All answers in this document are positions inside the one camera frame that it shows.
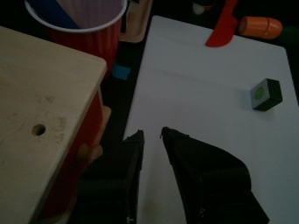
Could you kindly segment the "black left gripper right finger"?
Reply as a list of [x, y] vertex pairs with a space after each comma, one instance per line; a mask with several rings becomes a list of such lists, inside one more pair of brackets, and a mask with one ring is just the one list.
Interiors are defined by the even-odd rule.
[[164, 127], [187, 224], [268, 224], [246, 164], [223, 149]]

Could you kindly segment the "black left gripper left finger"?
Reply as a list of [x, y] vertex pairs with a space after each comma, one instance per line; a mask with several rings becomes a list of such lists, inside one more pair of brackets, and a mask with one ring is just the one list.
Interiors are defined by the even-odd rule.
[[71, 224], [136, 224], [143, 155], [139, 130], [84, 171]]

